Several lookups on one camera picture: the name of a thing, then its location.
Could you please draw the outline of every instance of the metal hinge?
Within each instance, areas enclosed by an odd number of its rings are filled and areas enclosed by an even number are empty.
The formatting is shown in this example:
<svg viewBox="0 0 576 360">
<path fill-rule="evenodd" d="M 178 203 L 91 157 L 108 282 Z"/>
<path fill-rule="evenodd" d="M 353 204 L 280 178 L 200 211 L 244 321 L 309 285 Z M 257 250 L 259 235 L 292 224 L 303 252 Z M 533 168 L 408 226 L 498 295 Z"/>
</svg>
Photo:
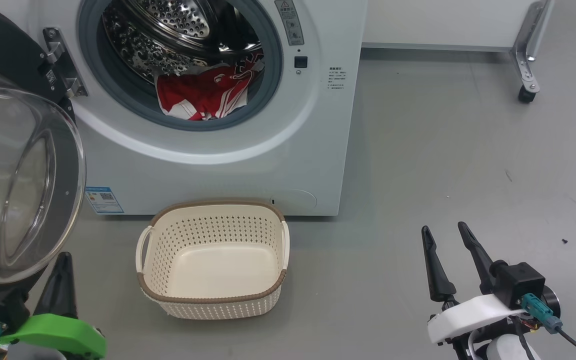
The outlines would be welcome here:
<svg viewBox="0 0 576 360">
<path fill-rule="evenodd" d="M 88 96 L 86 87 L 82 82 L 82 76 L 77 72 L 77 68 L 62 37 L 61 30 L 58 27 L 44 27 L 43 39 L 48 48 L 46 60 L 54 64 L 61 74 L 66 86 L 66 96 L 68 98 Z"/>
</svg>

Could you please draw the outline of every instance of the basket bottom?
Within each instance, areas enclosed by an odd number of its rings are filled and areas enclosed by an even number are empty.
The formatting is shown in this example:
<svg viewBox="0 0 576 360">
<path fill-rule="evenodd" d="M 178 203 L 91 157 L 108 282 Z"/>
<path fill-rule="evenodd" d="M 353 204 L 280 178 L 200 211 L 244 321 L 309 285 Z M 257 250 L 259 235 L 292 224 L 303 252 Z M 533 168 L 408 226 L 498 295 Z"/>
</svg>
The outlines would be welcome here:
<svg viewBox="0 0 576 360">
<path fill-rule="evenodd" d="M 281 272 L 272 248 L 260 244 L 199 244 L 175 256 L 167 296 L 222 298 L 259 294 Z"/>
</svg>

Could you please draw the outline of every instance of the blue and white sticker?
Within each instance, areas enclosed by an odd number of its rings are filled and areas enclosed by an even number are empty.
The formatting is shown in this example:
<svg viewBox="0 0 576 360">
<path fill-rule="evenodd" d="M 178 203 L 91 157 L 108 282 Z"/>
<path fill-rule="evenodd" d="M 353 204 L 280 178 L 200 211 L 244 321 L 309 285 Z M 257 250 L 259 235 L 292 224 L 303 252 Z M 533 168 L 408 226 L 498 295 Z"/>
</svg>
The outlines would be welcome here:
<svg viewBox="0 0 576 360">
<path fill-rule="evenodd" d="M 86 198 L 97 214 L 124 213 L 110 187 L 86 186 Z"/>
</svg>

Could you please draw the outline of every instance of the washing machine door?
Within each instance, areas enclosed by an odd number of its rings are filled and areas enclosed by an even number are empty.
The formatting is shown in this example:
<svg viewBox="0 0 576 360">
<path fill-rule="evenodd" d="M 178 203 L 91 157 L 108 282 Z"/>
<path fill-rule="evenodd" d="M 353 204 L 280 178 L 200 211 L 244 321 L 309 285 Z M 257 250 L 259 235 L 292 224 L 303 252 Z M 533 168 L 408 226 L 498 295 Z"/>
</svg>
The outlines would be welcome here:
<svg viewBox="0 0 576 360">
<path fill-rule="evenodd" d="M 0 283 L 50 262 L 83 198 L 82 142 L 48 57 L 0 14 Z"/>
</svg>

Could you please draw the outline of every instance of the caster wheel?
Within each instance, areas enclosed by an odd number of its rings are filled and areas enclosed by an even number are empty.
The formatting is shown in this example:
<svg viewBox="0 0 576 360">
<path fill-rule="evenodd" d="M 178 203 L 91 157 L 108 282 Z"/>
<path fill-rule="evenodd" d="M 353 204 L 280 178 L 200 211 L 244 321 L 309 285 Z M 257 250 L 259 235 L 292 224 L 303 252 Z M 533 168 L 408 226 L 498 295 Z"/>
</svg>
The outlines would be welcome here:
<svg viewBox="0 0 576 360">
<path fill-rule="evenodd" d="M 526 90 L 525 86 L 521 86 L 521 89 L 519 89 L 518 98 L 520 102 L 524 104 L 530 104 L 533 102 L 533 100 L 535 100 L 535 95 L 537 94 Z"/>
</svg>

